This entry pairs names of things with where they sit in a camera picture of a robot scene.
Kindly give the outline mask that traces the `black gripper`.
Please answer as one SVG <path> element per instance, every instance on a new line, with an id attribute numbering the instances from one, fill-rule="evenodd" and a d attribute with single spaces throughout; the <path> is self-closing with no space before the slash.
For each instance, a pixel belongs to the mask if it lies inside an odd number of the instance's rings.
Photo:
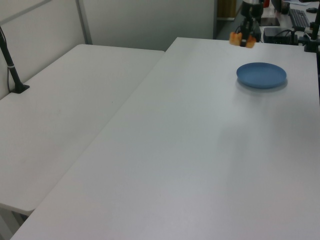
<path id="1" fill-rule="evenodd" d="M 246 47 L 250 31 L 253 38 L 261 40 L 260 22 L 263 14 L 263 1 L 242 1 L 240 14 L 244 17 L 240 23 L 242 33 L 240 46 Z"/>

